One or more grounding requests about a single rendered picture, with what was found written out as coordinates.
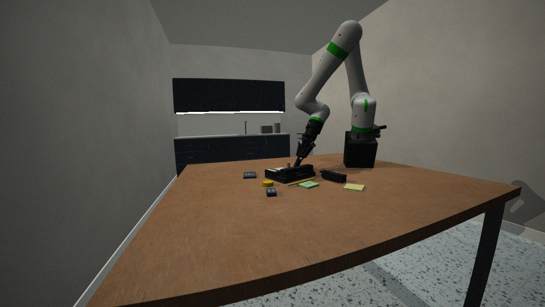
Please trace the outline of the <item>pale yellow sticky note pad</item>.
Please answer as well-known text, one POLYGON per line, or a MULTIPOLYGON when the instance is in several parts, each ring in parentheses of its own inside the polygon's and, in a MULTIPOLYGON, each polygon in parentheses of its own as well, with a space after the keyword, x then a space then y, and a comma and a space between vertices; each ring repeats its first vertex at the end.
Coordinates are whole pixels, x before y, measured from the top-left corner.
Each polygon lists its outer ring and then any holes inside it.
POLYGON ((357 193, 362 193, 364 187, 365 187, 365 186, 363 186, 363 185, 347 183, 347 184, 344 186, 343 190, 354 191, 354 192, 357 192, 357 193))

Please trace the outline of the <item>black telephone handset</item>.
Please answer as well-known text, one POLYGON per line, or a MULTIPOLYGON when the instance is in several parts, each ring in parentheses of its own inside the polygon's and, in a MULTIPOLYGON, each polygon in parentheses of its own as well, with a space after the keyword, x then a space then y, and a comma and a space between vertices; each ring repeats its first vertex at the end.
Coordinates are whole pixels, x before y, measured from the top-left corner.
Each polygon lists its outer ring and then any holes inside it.
POLYGON ((312 170, 312 169, 314 169, 314 165, 304 164, 304 165, 300 165, 300 166, 297 166, 297 167, 287 167, 287 168, 281 169, 280 174, 285 174, 285 175, 295 174, 296 172, 309 171, 309 170, 312 170))

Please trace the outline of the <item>light green sticky note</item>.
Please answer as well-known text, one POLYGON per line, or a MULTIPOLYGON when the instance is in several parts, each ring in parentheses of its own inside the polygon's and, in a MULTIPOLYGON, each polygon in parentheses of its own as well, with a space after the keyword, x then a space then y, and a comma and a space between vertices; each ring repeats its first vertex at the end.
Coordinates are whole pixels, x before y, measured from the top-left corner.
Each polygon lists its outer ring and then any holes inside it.
POLYGON ((296 186, 299 186, 299 187, 302 187, 302 188, 307 188, 307 189, 309 189, 309 188, 317 187, 317 186, 319 186, 319 184, 318 184, 318 183, 314 183, 314 182, 312 182, 312 181, 305 181, 305 182, 302 182, 302 183, 297 184, 296 186))

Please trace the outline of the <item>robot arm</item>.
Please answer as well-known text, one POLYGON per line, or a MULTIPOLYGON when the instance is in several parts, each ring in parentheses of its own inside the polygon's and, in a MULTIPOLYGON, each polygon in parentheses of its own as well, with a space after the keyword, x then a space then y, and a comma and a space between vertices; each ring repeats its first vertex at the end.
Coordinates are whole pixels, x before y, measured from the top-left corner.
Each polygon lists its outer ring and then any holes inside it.
POLYGON ((307 84, 295 96, 295 106, 311 116, 306 128, 314 128, 318 134, 321 133, 330 115, 330 109, 328 105, 315 98, 343 61, 349 81, 352 107, 352 128, 349 138, 355 142, 370 142, 373 137, 380 138, 380 129, 387 128, 373 124, 376 100, 370 97, 363 71, 359 44, 362 33, 362 27, 357 21, 344 22, 329 43, 307 84))

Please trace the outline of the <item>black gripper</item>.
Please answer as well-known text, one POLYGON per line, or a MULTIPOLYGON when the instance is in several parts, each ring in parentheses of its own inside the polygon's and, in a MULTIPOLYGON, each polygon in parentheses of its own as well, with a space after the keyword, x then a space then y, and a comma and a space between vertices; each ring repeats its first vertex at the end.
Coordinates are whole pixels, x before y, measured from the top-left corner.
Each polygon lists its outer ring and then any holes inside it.
POLYGON ((308 139, 298 142, 298 148, 296 153, 297 159, 295 160, 295 164, 293 167, 300 166, 301 161, 304 158, 307 158, 311 150, 316 146, 314 141, 316 140, 318 132, 314 128, 307 128, 305 134, 308 135, 308 139))

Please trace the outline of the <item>black desk phone body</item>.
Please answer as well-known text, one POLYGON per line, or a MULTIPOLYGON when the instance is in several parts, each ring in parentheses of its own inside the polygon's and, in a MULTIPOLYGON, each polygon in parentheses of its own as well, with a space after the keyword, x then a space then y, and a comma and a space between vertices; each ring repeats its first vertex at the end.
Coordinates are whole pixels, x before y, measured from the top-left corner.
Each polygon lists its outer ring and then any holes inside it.
POLYGON ((312 169, 312 170, 309 170, 309 171, 301 171, 301 172, 297 172, 295 174, 288 174, 288 175, 285 175, 285 174, 280 174, 280 170, 277 171, 277 170, 274 170, 274 169, 266 169, 265 170, 265 177, 267 179, 272 179, 272 180, 275 180, 275 181, 279 181, 281 183, 290 183, 290 182, 293 182, 293 181, 298 181, 298 180, 301 180, 301 179, 308 179, 310 177, 313 177, 315 176, 315 171, 312 169))

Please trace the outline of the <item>grey pocket calculator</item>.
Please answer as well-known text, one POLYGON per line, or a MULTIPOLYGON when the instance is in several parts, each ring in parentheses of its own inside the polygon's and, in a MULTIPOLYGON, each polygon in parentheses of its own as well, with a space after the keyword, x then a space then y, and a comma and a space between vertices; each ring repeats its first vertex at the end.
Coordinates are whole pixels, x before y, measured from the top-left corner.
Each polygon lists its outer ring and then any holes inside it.
POLYGON ((244 172, 244 177, 243 179, 256 179, 257 178, 257 174, 255 171, 252 171, 252 172, 244 172))

